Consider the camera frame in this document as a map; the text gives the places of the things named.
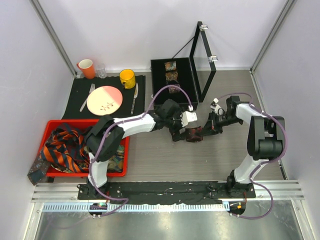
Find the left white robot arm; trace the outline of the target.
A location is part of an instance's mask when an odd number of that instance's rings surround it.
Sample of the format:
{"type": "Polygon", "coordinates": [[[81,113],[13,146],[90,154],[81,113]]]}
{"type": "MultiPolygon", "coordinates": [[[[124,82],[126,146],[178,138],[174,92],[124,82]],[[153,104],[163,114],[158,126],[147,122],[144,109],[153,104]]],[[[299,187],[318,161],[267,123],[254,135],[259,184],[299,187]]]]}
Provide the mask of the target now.
{"type": "Polygon", "coordinates": [[[136,116],[101,117],[84,138],[85,146],[89,150],[89,194],[97,200],[106,195],[108,164],[124,138],[162,128],[168,128],[172,134],[179,133],[192,120],[193,112],[184,111],[171,99],[156,109],[136,116]]]}

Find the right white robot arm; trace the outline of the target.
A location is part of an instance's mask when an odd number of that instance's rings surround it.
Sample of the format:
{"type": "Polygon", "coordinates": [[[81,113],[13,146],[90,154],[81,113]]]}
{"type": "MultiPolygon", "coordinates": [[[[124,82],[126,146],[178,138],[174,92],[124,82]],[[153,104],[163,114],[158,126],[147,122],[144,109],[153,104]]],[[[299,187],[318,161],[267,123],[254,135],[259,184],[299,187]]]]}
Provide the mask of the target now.
{"type": "Polygon", "coordinates": [[[208,186],[213,199],[255,197],[254,178],[264,166],[282,158],[287,149],[285,120],[258,110],[251,102],[241,101],[238,95],[226,99],[226,109],[215,98],[211,112],[202,129],[202,136],[223,132],[232,124],[249,125],[246,143],[247,155],[242,163],[232,170],[226,182],[213,182],[208,186]]]}

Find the dark red patterned tie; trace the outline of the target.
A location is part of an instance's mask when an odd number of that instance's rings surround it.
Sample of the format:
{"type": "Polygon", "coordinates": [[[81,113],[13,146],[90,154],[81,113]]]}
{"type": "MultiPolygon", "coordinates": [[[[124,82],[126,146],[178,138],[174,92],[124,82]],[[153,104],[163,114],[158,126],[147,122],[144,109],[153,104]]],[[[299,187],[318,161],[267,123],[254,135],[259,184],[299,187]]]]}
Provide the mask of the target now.
{"type": "Polygon", "coordinates": [[[185,129],[185,140],[190,143],[201,142],[203,140],[202,127],[193,127],[185,129]]]}

